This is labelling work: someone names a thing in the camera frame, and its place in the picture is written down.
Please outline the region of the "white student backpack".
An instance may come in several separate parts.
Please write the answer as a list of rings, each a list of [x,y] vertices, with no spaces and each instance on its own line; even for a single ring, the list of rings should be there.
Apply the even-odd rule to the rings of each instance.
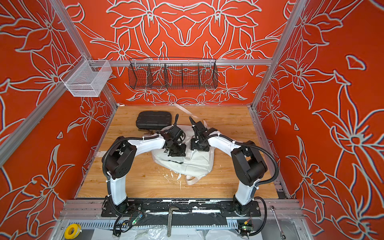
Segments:
[[[195,115],[193,115],[186,108],[178,104],[175,104],[174,106],[188,114],[193,119],[195,118]],[[204,119],[201,119],[200,122],[209,128],[207,122]],[[192,129],[192,124],[189,126],[179,126],[177,124],[177,126],[181,128],[181,130],[183,130],[183,132],[186,134],[186,138],[183,140],[183,143],[187,146],[185,157],[169,157],[165,150],[153,150],[148,153],[152,154],[152,158],[155,163],[176,173],[184,175],[188,185],[193,185],[212,171],[214,163],[214,148],[211,147],[209,152],[201,152],[197,150],[191,151],[190,141],[191,138],[195,136]],[[160,131],[164,131],[169,127],[170,126],[167,126]]]

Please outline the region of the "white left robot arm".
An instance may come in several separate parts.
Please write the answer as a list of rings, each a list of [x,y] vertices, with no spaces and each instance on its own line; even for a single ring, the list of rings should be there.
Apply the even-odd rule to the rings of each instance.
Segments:
[[[149,137],[118,137],[106,151],[102,158],[103,173],[113,207],[118,208],[127,200],[126,175],[136,156],[153,150],[165,150],[169,157],[186,156],[186,134],[177,126],[178,118],[177,114],[173,125]]]

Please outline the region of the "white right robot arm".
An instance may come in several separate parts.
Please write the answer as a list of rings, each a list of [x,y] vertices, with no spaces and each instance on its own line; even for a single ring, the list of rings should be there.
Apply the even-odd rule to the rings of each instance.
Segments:
[[[280,171],[276,159],[252,141],[244,143],[233,140],[215,128],[209,129],[202,122],[196,122],[192,117],[189,119],[195,134],[191,139],[192,150],[205,151],[212,147],[232,158],[239,179],[238,190],[233,197],[233,211],[239,216],[247,215],[258,187],[278,178]],[[267,156],[274,166],[274,174],[267,180],[262,180],[268,166],[261,154]]]

